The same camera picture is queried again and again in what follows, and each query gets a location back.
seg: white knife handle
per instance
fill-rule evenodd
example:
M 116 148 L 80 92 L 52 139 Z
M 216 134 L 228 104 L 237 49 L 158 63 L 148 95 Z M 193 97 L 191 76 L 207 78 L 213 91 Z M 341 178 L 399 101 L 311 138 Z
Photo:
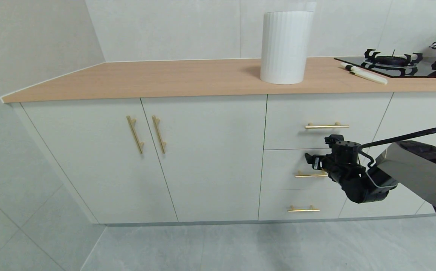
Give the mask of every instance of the white knife handle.
M 373 82 L 376 82 L 376 83 L 378 83 L 378 84 L 384 84 L 384 85 L 386 85 L 387 83 L 388 83 L 388 80 L 387 79 L 385 79 L 385 78 L 383 78 L 383 77 L 381 77 L 381 76 L 378 76 L 378 75 L 375 75 L 375 74 L 372 74 L 372 73 L 370 73 L 370 72 L 365 72 L 365 71 L 363 71 L 363 70 L 352 70 L 352 71 L 350 71 L 352 74 L 355 74 L 356 76 L 359 76 L 359 77 L 361 77 L 361 78 L 365 78 L 365 79 L 367 79 L 367 80 L 370 80 L 370 81 L 373 81 Z

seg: black cable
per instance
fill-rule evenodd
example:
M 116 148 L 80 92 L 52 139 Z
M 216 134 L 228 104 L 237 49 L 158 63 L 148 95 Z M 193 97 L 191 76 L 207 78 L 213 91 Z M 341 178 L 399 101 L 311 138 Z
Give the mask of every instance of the black cable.
M 357 148 L 357 151 L 361 155 L 363 155 L 363 156 L 367 157 L 368 159 L 370 159 L 370 162 L 368 163 L 367 166 L 371 167 L 371 165 L 375 162 L 375 160 L 372 158 L 372 156 L 369 156 L 368 154 L 364 153 L 362 151 L 362 149 L 369 148 L 371 146 L 380 146 L 380 145 L 384 145 L 384 144 L 390 144 L 390 143 L 393 143 L 393 142 L 407 140 L 407 139 L 414 139 L 415 137 L 423 137 L 423 136 L 426 136 L 428 134 L 436 134 L 436 127 L 435 128 L 426 129 L 426 130 L 421 130 L 421 131 L 418 131 L 418 132 L 412 132 L 411 134 L 404 134 L 404 135 L 401 135 L 399 137 L 392 137 L 390 139 L 384 139 L 384 140 L 379 140 L 379 141 L 363 144 L 363 145 L 361 145 L 361 146 L 359 146 Z

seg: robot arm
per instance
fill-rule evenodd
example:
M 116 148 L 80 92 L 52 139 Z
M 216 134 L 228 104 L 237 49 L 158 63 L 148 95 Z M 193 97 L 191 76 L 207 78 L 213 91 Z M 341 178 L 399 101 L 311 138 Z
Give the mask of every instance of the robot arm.
M 355 203 L 382 201 L 401 183 L 432 204 L 436 211 L 436 147 L 411 140 L 397 141 L 422 135 L 414 133 L 360 145 L 332 134 L 325 137 L 325 143 L 331 148 L 330 154 L 307 153 L 305 158 L 312 168 L 327 172 L 328 177 L 338 183 L 348 199 Z M 392 144 L 377 157 L 375 164 L 370 156 L 368 169 L 359 164 L 358 154 L 367 156 L 361 149 L 388 143 Z

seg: gray tile floor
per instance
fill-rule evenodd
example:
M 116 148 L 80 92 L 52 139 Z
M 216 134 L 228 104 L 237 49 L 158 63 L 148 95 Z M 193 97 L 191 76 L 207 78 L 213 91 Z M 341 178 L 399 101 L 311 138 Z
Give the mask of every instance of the gray tile floor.
M 436 217 L 107 227 L 83 271 L 436 271 Z

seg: wooden countertop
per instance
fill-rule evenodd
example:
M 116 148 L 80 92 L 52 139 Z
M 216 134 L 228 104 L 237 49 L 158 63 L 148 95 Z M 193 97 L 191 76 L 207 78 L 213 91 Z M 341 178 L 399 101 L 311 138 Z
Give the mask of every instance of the wooden countertop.
M 260 59 L 102 63 L 2 97 L 4 103 L 170 96 L 436 91 L 436 78 L 352 75 L 331 57 L 308 58 L 299 84 L 261 81 Z

